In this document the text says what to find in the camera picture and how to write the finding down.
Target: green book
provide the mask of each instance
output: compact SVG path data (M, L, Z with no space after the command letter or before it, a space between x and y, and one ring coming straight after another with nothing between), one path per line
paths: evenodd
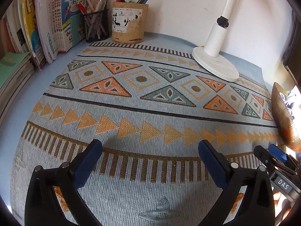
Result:
M11 74L17 71L29 58L29 53L7 53L0 60L0 88Z

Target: white wall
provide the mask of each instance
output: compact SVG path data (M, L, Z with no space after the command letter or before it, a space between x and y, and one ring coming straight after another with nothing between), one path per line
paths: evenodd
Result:
M225 0L149 0L146 31L204 45L224 3ZM269 84L277 81L284 88L293 87L281 59L291 39L291 12L286 0L237 0L222 51L260 66Z

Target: black mesh pen holder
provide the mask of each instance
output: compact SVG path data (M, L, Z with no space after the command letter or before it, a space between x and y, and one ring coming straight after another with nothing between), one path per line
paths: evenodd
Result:
M108 9L84 14L84 21L87 42L95 42L109 38Z

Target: bamboo pen holder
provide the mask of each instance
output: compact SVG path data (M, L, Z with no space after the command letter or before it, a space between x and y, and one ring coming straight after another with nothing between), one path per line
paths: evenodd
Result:
M143 41L148 5L113 2L112 40L122 44Z

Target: gold ribbed bowl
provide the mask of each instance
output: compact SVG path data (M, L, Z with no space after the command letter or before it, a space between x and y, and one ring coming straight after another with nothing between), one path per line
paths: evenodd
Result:
M295 152L301 152L301 139L297 129L295 128L293 120L281 99L279 94L280 92L287 96L285 90L275 82L271 97L272 112L275 123L285 145Z

